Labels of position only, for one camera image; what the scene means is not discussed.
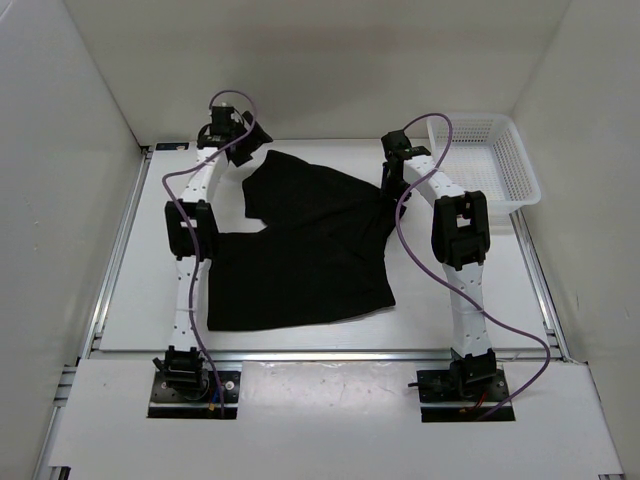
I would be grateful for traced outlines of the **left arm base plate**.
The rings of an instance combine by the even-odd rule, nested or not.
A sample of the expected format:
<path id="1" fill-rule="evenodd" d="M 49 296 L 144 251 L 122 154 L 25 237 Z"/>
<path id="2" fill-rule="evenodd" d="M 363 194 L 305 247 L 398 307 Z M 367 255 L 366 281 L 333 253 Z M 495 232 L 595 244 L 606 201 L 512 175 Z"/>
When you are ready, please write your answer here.
<path id="1" fill-rule="evenodd" d="M 166 375 L 156 372 L 151 387 L 147 417 L 151 419 L 235 420 L 241 391 L 241 371 L 219 371 L 224 396 L 221 409 L 212 373 L 196 390 L 176 389 Z"/>

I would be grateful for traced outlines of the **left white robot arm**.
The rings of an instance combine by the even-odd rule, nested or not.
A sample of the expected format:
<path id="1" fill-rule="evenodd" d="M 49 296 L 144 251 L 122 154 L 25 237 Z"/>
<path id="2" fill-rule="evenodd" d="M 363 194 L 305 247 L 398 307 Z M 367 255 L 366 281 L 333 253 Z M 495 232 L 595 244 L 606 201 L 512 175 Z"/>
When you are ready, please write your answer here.
<path id="1" fill-rule="evenodd" d="M 206 316 L 208 274 L 218 252 L 213 197 L 232 163 L 248 162 L 271 141 L 248 111 L 219 124 L 209 123 L 199 134 L 194 165 L 161 179 L 169 197 L 164 215 L 178 287 L 169 347 L 164 359 L 155 364 L 167 386 L 189 401 L 224 400 L 224 384 L 198 330 L 198 321 Z"/>

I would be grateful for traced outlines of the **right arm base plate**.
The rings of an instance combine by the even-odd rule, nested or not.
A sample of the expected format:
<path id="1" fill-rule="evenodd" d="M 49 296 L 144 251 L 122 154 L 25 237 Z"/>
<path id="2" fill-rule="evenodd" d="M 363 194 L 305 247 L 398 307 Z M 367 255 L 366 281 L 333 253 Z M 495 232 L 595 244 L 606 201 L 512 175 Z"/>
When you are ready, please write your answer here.
<path id="1" fill-rule="evenodd" d="M 488 382 L 459 390 L 448 370 L 418 370 L 416 381 L 408 385 L 419 394 L 422 423 L 469 423 L 486 415 L 493 407 L 504 402 L 488 416 L 490 422 L 511 422 L 515 414 L 505 373 L 502 369 Z"/>

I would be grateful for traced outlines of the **black shorts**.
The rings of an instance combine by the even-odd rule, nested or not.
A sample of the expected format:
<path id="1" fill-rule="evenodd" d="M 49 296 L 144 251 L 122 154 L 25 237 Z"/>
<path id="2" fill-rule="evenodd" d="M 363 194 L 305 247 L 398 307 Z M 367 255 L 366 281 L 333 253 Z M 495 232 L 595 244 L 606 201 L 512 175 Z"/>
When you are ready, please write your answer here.
<path id="1" fill-rule="evenodd" d="M 242 183 L 255 233 L 223 233 L 207 327 L 249 332 L 326 324 L 395 305 L 385 248 L 395 201 L 335 169 L 270 150 Z"/>

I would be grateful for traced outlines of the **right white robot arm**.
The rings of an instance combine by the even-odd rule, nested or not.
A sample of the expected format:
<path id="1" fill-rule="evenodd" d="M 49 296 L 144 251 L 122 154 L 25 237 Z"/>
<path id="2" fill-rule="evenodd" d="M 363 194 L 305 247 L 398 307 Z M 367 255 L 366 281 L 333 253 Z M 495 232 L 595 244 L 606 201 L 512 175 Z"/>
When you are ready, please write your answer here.
<path id="1" fill-rule="evenodd" d="M 431 246 L 446 275 L 453 319 L 449 387 L 460 399 L 477 396 L 496 376 L 486 329 L 482 275 L 490 248 L 488 207 L 480 191 L 466 191 L 436 168 L 427 149 L 384 145 L 381 191 L 403 205 L 412 191 L 432 207 Z"/>

